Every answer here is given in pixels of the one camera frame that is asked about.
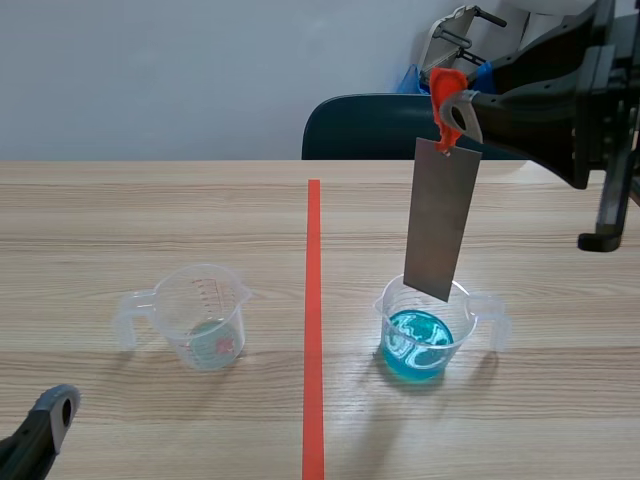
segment water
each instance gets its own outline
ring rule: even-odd
[[[192,335],[200,335],[189,342],[188,350],[196,368],[216,370],[231,363],[242,349],[241,339],[229,324],[221,325],[219,321],[201,323],[193,330]]]
[[[453,335],[435,315],[419,310],[403,310],[389,319],[415,342],[430,345],[450,345]],[[382,354],[387,364],[400,377],[420,381],[432,378],[444,370],[455,349],[430,349],[416,345],[391,329],[383,332]]]

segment chair backrest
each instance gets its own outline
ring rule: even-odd
[[[350,95],[319,105],[309,117],[303,160],[410,160],[416,138],[438,140],[431,97],[426,95]],[[483,159],[523,157],[462,137],[458,146],[482,152]]]

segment white wall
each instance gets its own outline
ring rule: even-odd
[[[460,4],[5,0],[0,159],[299,158],[318,103],[392,91]],[[508,31],[473,31],[490,58],[517,47],[525,19],[499,13]]]

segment metal plate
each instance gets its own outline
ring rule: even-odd
[[[404,283],[446,302],[482,154],[456,147],[445,157],[435,145],[416,144]]]

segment plastic measuring cup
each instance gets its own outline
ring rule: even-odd
[[[511,319],[499,298],[471,295],[453,282],[446,303],[402,282],[402,275],[394,278],[374,305],[382,315],[382,355],[400,377],[420,381],[442,373],[478,322],[493,322],[491,349],[506,348]]]
[[[187,365],[216,370],[242,351],[242,304],[250,297],[251,291],[231,270],[193,265],[169,275],[153,290],[125,295],[113,327],[122,348],[133,350],[133,320],[146,317]]]

